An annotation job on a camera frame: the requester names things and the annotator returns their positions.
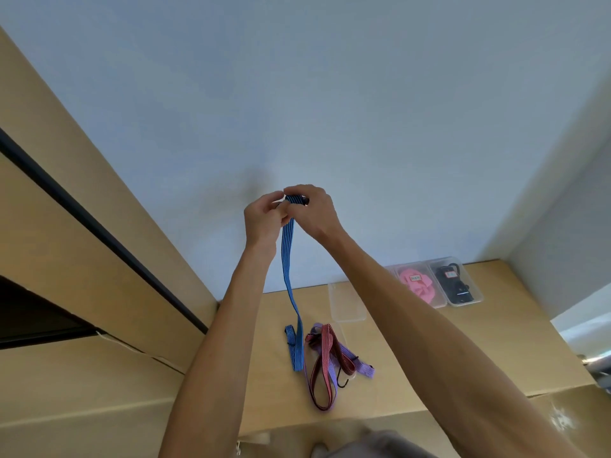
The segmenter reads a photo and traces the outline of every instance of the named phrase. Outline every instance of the person's right arm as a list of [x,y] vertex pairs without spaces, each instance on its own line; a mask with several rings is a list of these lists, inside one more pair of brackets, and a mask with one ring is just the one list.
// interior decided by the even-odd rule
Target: person's right arm
[[412,387],[462,458],[581,458],[465,334],[391,276],[341,227],[331,197],[313,185],[288,215],[337,261]]

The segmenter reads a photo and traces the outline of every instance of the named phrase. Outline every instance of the forearm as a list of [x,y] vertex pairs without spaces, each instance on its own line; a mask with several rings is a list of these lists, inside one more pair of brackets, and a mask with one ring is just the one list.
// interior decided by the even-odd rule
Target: forearm
[[350,279],[414,390],[463,456],[579,456],[465,334],[347,234],[323,245]]
[[269,254],[247,249],[172,408],[160,457],[231,456]]

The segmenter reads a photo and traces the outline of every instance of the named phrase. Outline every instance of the person's left arm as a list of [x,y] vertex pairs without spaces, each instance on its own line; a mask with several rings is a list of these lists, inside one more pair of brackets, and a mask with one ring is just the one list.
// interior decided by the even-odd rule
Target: person's left arm
[[265,276],[276,254],[288,201],[277,191],[244,210],[246,248],[207,336],[180,387],[160,458],[231,456],[240,430],[246,379]]

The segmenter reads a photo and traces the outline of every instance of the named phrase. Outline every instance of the shoe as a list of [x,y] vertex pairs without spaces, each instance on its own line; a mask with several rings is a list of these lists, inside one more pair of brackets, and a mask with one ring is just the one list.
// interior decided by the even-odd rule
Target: shoe
[[310,458],[325,458],[325,456],[329,454],[329,449],[324,443],[317,443],[312,448],[312,453],[310,453]]

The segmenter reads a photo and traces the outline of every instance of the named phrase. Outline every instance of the person's right hand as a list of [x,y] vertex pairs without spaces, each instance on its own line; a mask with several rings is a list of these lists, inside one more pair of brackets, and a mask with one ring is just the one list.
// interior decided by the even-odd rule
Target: person's right hand
[[307,206],[291,204],[287,214],[323,246],[345,233],[337,218],[333,201],[324,189],[314,185],[295,185],[284,189],[287,195],[303,195],[310,199]]

